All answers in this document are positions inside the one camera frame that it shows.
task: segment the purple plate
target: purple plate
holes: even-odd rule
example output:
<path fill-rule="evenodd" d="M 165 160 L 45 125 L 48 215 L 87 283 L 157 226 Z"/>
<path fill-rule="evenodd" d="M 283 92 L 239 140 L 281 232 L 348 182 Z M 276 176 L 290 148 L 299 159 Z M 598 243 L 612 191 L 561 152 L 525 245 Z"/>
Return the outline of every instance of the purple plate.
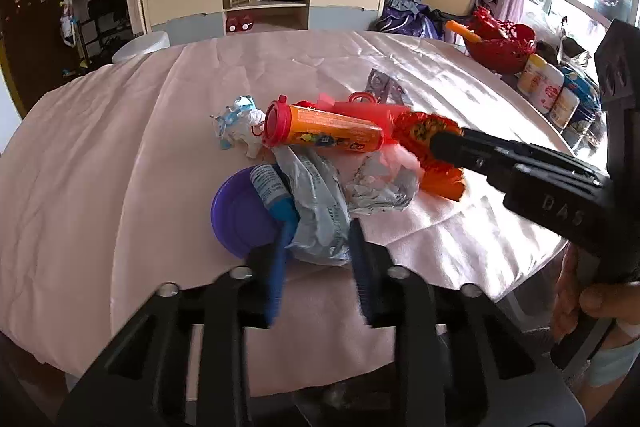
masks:
<path fill-rule="evenodd" d="M 267 212 L 249 175 L 236 172 L 219 188 L 211 203 L 211 226 L 223 247 L 244 259 L 250 250 L 276 238 L 276 221 Z"/>

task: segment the screw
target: screw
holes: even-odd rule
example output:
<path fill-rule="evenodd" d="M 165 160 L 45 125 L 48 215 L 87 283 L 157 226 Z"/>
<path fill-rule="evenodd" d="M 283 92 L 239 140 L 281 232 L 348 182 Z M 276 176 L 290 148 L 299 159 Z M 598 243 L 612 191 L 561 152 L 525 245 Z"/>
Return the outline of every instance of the screw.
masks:
<path fill-rule="evenodd" d="M 254 276 L 254 272 L 248 266 L 236 266 L 229 275 L 231 279 L 249 279 Z"/>
<path fill-rule="evenodd" d="M 180 287 L 175 282 L 165 282 L 156 290 L 156 294 L 161 297 L 173 297 L 180 291 Z"/>
<path fill-rule="evenodd" d="M 471 283 L 463 284 L 460 291 L 462 292 L 462 295 L 469 297 L 470 299 L 475 299 L 482 295 L 482 290 L 475 284 Z"/>
<path fill-rule="evenodd" d="M 409 270 L 407 270 L 404 266 L 398 266 L 397 264 L 389 267 L 386 270 L 386 274 L 391 277 L 391 279 L 406 279 L 409 277 Z"/>

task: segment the pile of clothes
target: pile of clothes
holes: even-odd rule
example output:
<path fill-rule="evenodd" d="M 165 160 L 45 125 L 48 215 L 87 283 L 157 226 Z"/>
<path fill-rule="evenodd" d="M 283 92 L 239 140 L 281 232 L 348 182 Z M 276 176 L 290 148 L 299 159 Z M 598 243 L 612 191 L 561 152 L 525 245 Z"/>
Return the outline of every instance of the pile of clothes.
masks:
<path fill-rule="evenodd" d="M 431 10 L 422 0 L 385 0 L 382 17 L 376 31 L 444 40 L 444 25 L 449 20 L 465 24 L 469 17 L 459 17 L 440 10 Z"/>

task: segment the red cap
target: red cap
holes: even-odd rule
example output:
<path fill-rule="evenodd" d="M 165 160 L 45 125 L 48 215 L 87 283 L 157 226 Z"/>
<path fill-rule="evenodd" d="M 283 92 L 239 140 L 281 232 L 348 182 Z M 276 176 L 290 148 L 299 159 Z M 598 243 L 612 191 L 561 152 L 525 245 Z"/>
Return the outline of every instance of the red cap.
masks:
<path fill-rule="evenodd" d="M 287 97 L 281 94 L 278 100 L 271 102 L 264 117 L 264 133 L 262 143 L 274 147 L 289 136 L 291 129 L 291 108 L 287 105 Z"/>

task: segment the pink bedsheet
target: pink bedsheet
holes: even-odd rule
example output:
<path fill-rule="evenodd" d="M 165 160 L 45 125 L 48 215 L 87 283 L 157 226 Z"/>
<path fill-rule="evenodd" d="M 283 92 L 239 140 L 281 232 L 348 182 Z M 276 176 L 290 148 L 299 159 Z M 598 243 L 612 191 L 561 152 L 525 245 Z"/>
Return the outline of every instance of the pink bedsheet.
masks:
<path fill-rule="evenodd" d="M 39 360 L 82 375 L 165 281 L 211 282 L 238 260 L 214 237 L 216 190 L 250 164 L 222 151 L 212 114 L 240 94 L 345 100 L 372 67 L 416 109 L 566 151 L 517 93 L 437 41 L 376 33 L 274 32 L 176 46 L 105 66 L 48 93 L 0 158 L 0 329 Z M 348 168 L 353 158 L 338 167 Z M 473 173 L 461 203 L 421 194 L 364 219 L 367 238 L 429 282 L 475 282 L 498 298 L 542 267 L 557 235 L 516 217 Z M 289 267 L 272 330 L 248 334 L 252 394 L 371 371 L 392 358 L 369 330 L 349 267 Z"/>

